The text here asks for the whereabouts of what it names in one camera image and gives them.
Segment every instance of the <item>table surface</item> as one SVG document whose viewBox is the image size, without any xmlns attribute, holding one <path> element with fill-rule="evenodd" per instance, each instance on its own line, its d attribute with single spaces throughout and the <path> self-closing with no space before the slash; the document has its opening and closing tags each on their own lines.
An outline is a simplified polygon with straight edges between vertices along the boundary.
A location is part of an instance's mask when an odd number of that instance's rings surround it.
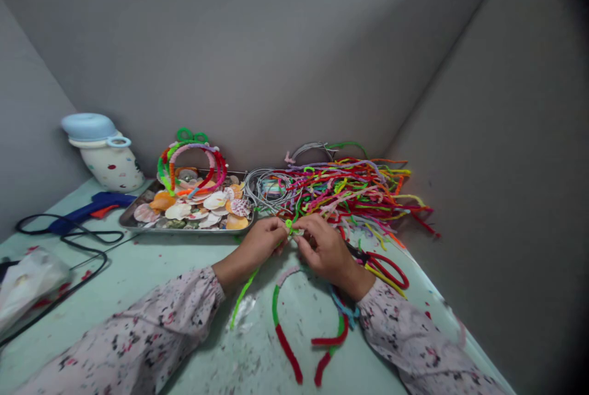
<svg viewBox="0 0 589 395">
<path fill-rule="evenodd" d="M 67 214 L 88 204 L 90 197 L 99 191 L 102 188 L 98 183 L 89 180 L 47 212 Z M 122 212 L 113 210 L 105 219 L 88 221 L 85 226 L 92 230 L 120 229 L 118 218 Z M 46 227 L 47 222 L 49 219 L 39 219 L 31 227 Z M 154 286 L 192 267 L 213 264 L 238 245 L 234 237 L 219 233 L 169 236 L 125 232 L 125 238 L 119 244 L 107 247 L 81 237 L 79 242 L 85 246 L 109 249 L 109 264 L 87 286 L 0 351 L 0 394 L 11 393 L 85 331 L 111 314 L 126 309 Z M 410 282 L 407 298 L 423 311 L 429 311 L 436 326 L 450 339 L 458 341 L 460 325 L 456 317 L 451 308 L 444 305 L 442 296 L 410 254 L 391 242 L 385 244 L 387 251 L 384 252 L 375 238 L 367 238 L 360 232 L 354 232 L 350 241 L 357 246 L 359 239 L 363 249 L 372 250 L 374 247 L 376 252 L 401 267 Z M 74 284 L 86 271 L 95 270 L 101 263 L 100 259 L 71 248 L 51 234 L 15 234 L 0 245 L 0 257 L 20 259 L 36 245 L 52 251 L 70 265 Z M 271 258 L 263 265 L 247 293 L 247 307 L 251 311 L 239 320 L 233 331 L 228 326 L 237 296 L 229 296 L 217 313 L 207 340 L 185 360 L 162 393 L 361 393 L 367 389 L 366 382 L 370 382 L 373 393 L 405 394 L 406 390 L 392 366 L 372 352 L 360 328 L 350 331 L 344 345 L 334 355 L 323 374 L 323 387 L 315 387 L 315 369 L 324 351 L 314 350 L 310 340 L 336 334 L 337 310 L 325 283 L 314 277 L 309 279 L 302 273 L 290 277 L 279 296 L 280 324 L 304 376 L 302 386 L 296 383 L 274 331 L 272 293 L 281 273 L 298 262 L 296 247 L 291 242 L 291 247 L 285 249 L 281 257 Z M 497 379 L 508 393 L 514 394 L 468 332 L 464 350 L 483 372 Z"/>
</svg>

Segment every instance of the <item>bottle cap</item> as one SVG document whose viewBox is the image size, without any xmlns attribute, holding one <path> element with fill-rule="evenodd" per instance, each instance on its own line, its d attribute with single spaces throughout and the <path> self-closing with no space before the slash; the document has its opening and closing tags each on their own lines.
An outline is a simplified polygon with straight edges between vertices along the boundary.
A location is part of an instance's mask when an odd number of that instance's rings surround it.
<svg viewBox="0 0 589 395">
<path fill-rule="evenodd" d="M 118 131 L 112 120 L 97 113 L 77 113 L 65 116 L 61 127 L 71 140 L 94 142 L 117 135 Z"/>
</svg>

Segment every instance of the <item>gray wall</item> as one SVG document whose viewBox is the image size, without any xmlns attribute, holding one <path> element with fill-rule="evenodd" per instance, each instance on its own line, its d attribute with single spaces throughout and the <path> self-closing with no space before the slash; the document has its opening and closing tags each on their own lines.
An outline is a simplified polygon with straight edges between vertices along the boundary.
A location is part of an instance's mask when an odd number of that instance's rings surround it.
<svg viewBox="0 0 589 395">
<path fill-rule="evenodd" d="M 18 219 L 45 211 L 90 177 L 60 128 L 61 118 L 75 108 L 3 0 L 0 106 L 1 242 Z"/>
<path fill-rule="evenodd" d="M 521 394 L 551 392 L 583 363 L 589 64 L 580 2 L 486 0 L 388 152 L 410 161 L 407 191 L 436 209 L 430 221 L 442 233 L 436 243 L 406 233 L 407 245 Z"/>
<path fill-rule="evenodd" d="M 480 0 L 6 0 L 71 102 L 134 139 L 175 130 L 233 169 L 310 140 L 382 154 Z"/>
</svg>

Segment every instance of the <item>water bottle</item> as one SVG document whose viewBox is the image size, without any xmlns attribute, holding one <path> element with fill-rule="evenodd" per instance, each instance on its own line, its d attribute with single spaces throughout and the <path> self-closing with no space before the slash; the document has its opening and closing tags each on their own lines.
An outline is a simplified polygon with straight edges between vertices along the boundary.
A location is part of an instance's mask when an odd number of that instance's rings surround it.
<svg viewBox="0 0 589 395">
<path fill-rule="evenodd" d="M 78 113 L 64 117 L 61 127 L 69 143 L 80 149 L 90 172 L 108 191 L 129 193 L 145 182 L 139 163 L 129 149 L 131 139 L 104 115 Z"/>
</svg>

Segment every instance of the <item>sleeve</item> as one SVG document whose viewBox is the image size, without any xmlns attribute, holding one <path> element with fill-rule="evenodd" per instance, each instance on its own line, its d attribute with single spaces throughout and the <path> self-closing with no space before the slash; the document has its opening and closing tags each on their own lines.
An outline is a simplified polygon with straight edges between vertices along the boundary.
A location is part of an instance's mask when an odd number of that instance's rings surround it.
<svg viewBox="0 0 589 395">
<path fill-rule="evenodd" d="M 358 306 L 366 340 L 398 367 L 412 395 L 504 394 L 422 311 L 381 280 Z"/>
<path fill-rule="evenodd" d="M 154 394 L 208 335 L 223 290 L 211 267 L 179 275 L 86 332 L 15 394 Z"/>
</svg>

